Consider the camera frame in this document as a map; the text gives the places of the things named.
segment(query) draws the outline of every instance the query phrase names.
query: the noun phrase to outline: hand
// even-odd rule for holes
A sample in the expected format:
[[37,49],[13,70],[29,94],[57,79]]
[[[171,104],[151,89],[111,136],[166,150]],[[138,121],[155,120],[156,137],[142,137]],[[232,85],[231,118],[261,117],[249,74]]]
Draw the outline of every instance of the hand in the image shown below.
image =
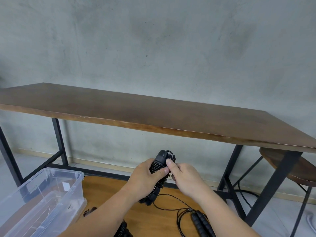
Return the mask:
[[199,195],[211,190],[193,166],[186,163],[176,164],[170,159],[166,160],[166,164],[179,190],[196,202]]
[[156,183],[170,172],[166,167],[151,174],[149,168],[153,161],[154,159],[148,159],[140,163],[122,188],[122,190],[128,191],[135,202],[150,194]]

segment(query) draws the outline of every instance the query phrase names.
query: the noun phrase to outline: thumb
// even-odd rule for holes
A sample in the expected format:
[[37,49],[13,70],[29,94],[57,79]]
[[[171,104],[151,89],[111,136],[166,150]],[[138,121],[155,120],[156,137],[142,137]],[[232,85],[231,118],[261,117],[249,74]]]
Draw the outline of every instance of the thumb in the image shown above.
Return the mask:
[[174,177],[177,178],[177,176],[180,174],[179,167],[177,167],[177,165],[171,159],[166,159],[166,164]]
[[153,180],[155,181],[155,183],[157,183],[159,180],[161,180],[168,174],[169,174],[169,169],[165,167],[160,170],[157,170],[155,173],[151,174],[151,176]]

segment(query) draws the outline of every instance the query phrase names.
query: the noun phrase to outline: white label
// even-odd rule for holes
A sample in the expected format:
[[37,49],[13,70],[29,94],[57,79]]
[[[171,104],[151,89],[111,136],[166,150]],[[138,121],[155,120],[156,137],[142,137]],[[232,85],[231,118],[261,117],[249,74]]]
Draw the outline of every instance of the white label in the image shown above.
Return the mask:
[[65,191],[69,191],[70,190],[70,185],[68,182],[63,182],[63,187]]

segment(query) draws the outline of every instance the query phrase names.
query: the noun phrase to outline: wooden table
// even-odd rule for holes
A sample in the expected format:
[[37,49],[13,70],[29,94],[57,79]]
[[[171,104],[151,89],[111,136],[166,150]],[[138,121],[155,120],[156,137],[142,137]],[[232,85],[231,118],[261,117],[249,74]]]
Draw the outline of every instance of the wooden table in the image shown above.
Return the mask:
[[[38,83],[1,89],[0,109],[47,116],[53,120],[59,151],[26,178],[22,178],[0,128],[0,148],[18,185],[44,167],[75,169],[91,175],[128,179],[69,167],[58,119],[236,144],[219,184],[218,194],[222,194],[220,191],[226,186],[239,216],[250,226],[292,170],[302,152],[316,153],[316,139],[313,137],[265,111],[239,107]],[[229,180],[243,145],[288,150],[247,216]],[[63,166],[52,164],[59,156]]]
[[[110,179],[98,176],[86,176],[82,182],[83,196],[87,199],[87,209],[100,207],[106,200],[121,189],[126,183],[123,180]],[[163,188],[160,193],[176,196],[195,210],[202,210],[191,198],[183,195],[177,189]],[[165,209],[185,207],[184,204],[170,196],[159,196],[155,204]],[[124,220],[127,228],[134,236],[174,237],[180,236],[176,226],[177,211],[162,211],[153,205],[146,206],[136,203],[127,212]],[[190,215],[185,215],[181,220],[181,229],[187,236],[196,236],[198,233],[192,223]]]

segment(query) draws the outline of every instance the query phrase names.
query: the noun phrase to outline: forearm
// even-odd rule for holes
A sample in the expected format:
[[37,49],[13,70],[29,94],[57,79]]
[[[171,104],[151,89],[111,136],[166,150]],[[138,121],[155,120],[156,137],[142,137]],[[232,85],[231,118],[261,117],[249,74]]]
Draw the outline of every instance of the forearm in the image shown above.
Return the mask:
[[195,201],[206,213],[217,237],[259,237],[228,205],[208,186]]
[[121,189],[94,212],[69,226],[59,237],[113,237],[134,203],[129,192]]

